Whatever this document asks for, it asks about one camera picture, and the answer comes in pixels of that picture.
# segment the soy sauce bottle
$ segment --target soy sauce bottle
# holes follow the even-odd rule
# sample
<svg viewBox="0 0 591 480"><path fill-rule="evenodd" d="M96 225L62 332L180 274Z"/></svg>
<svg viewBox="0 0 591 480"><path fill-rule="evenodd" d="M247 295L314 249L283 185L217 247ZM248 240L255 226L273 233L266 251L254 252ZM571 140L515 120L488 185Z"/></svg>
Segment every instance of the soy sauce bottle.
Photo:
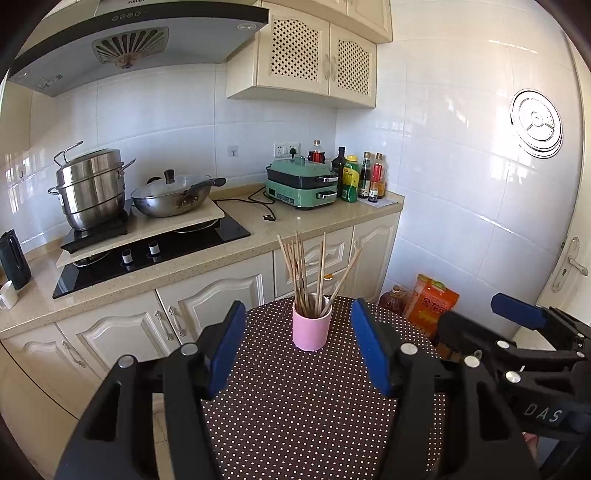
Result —
<svg viewBox="0 0 591 480"><path fill-rule="evenodd" d="M340 198L343 193L343 166L345 165L345 148L339 147L339 156L332 161L331 170L334 174L339 176L339 181L336 185L336 196Z"/></svg>

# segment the electric kettle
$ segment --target electric kettle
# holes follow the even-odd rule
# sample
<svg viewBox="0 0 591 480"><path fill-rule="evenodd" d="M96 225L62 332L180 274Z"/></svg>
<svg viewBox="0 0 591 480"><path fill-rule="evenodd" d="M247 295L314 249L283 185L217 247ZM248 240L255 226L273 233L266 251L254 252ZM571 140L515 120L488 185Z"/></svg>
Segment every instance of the electric kettle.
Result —
<svg viewBox="0 0 591 480"><path fill-rule="evenodd" d="M6 277L12 280L17 290L23 288L31 279L31 269L14 230L0 236L0 262Z"/></svg>

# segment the green bottle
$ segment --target green bottle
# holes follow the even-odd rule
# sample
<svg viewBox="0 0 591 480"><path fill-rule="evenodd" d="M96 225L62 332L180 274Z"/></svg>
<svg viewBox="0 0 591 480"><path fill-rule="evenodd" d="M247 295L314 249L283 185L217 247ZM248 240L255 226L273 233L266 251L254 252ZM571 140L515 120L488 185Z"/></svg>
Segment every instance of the green bottle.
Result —
<svg viewBox="0 0 591 480"><path fill-rule="evenodd" d="M355 155L347 156L343 165L343 193L341 197L346 202L357 202L357 187L359 186L359 172L361 168Z"/></svg>

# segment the range hood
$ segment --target range hood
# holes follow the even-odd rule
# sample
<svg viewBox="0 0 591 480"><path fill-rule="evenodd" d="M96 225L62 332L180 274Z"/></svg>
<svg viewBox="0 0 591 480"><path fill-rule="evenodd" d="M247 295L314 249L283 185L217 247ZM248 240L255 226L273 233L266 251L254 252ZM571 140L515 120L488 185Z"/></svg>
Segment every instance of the range hood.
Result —
<svg viewBox="0 0 591 480"><path fill-rule="evenodd" d="M268 13L200 0L101 0L93 18L23 51L8 80L53 97L127 71L223 63L267 24Z"/></svg>

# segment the paper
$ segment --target paper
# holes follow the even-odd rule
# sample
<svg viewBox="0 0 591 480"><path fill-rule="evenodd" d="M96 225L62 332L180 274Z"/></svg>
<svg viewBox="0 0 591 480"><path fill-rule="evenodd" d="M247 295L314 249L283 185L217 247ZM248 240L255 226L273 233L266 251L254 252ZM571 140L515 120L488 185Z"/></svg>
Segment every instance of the paper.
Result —
<svg viewBox="0 0 591 480"><path fill-rule="evenodd" d="M387 199L386 197L378 199L377 202L370 202L368 199L357 199L358 202L366 203L367 205L371 205L372 207L380 208L385 207L386 205L393 205L394 203L398 203L398 200Z"/></svg>

